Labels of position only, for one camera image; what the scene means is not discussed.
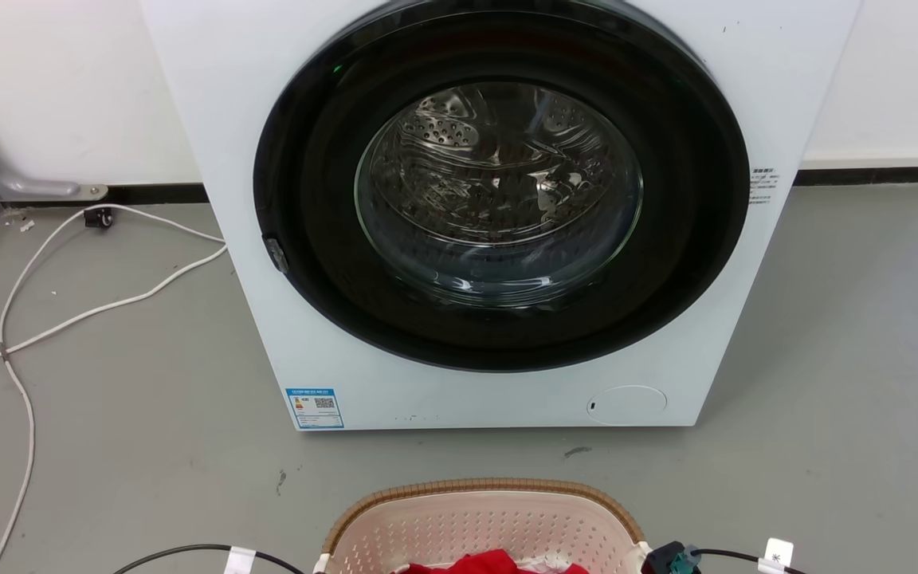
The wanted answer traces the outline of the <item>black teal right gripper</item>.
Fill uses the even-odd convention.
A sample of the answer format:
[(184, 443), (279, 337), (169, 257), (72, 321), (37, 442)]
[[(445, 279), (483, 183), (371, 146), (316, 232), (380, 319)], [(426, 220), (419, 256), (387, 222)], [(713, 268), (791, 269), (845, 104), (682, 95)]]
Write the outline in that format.
[(649, 552), (641, 564), (642, 574), (700, 573), (702, 552), (696, 546), (670, 542)]

